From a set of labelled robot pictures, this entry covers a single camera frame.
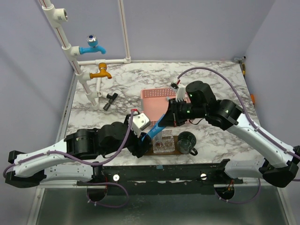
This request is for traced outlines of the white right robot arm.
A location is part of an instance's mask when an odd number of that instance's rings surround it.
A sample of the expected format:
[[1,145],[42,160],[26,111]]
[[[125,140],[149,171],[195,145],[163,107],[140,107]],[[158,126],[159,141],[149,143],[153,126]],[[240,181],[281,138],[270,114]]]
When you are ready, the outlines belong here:
[[244,109],[233,101],[217,100],[210,86],[194,81],[187,86],[179,81],[170,88],[176,93],[169,100],[159,127],[179,127],[187,120],[205,119],[210,125],[227,131],[258,151],[263,160],[229,160],[216,171],[218,182],[225,184],[236,178],[259,178],[279,188],[291,183],[298,172],[299,146],[291,146],[275,138],[255,123]]

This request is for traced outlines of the pink perforated plastic basket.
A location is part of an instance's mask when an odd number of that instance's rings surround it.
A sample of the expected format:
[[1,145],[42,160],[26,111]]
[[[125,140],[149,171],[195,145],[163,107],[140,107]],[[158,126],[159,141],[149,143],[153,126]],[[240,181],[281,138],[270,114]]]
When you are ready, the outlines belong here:
[[167,111],[168,100],[175,97],[175,92],[170,88],[141,90],[142,111],[150,119],[151,126]]

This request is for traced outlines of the brown oval wooden tray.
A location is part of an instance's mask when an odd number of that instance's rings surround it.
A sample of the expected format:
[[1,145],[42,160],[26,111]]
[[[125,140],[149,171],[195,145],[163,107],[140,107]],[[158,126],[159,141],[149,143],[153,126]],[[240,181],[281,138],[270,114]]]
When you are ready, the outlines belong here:
[[160,144],[156,144],[152,140],[150,149],[145,154],[146,156],[163,156],[163,155],[182,155],[178,148],[178,137],[168,136],[163,137]]

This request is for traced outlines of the dark green ceramic mug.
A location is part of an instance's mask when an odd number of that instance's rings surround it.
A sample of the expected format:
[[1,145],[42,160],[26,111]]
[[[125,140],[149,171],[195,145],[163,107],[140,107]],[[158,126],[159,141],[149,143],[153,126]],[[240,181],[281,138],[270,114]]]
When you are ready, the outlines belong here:
[[197,139],[191,132],[184,131],[178,135],[177,147],[181,154],[191,154],[196,156],[198,151],[195,149]]

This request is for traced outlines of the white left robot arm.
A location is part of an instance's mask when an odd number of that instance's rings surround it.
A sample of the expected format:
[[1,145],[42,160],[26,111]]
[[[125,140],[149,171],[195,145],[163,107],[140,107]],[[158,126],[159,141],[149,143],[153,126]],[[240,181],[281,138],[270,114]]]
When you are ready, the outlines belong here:
[[150,148],[144,129],[151,125],[144,113],[127,115],[124,122],[101,128],[79,129],[59,142],[32,153],[11,151],[3,176],[5,183],[31,188],[43,182],[76,180],[99,185],[105,181],[102,166],[127,148],[137,158]]

